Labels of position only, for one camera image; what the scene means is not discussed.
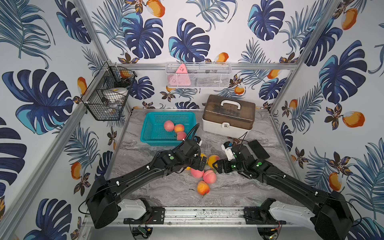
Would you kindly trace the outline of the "teal plastic basket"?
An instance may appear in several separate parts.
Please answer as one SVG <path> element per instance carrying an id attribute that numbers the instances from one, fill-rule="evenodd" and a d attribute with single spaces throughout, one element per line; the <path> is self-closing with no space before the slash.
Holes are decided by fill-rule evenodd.
<path id="1" fill-rule="evenodd" d="M 151 112 L 145 117 L 141 142 L 152 147 L 175 147 L 196 125 L 192 112 Z"/>

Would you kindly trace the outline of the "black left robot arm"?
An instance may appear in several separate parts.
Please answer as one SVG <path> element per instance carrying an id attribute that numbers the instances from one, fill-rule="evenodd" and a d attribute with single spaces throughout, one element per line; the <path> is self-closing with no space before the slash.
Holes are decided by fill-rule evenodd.
<path id="1" fill-rule="evenodd" d="M 119 215 L 118 204 L 130 193 L 144 185 L 190 167 L 202 171 L 207 162 L 201 158 L 202 140 L 199 137 L 184 140 L 172 150 L 159 151 L 146 165 L 120 177 L 95 180 L 85 203 L 95 229 L 111 224 Z"/>

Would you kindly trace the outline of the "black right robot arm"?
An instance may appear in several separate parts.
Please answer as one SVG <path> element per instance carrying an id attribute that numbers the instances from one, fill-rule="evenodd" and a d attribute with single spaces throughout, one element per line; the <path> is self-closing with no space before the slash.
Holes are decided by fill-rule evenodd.
<path id="1" fill-rule="evenodd" d="M 265 159 L 255 159 L 248 148 L 237 145 L 226 150 L 227 158 L 213 163 L 219 173 L 238 172 L 245 178 L 272 186 L 300 202 L 313 213 L 310 222 L 324 240 L 344 240 L 354 218 L 345 197 L 311 187 L 281 171 Z"/>

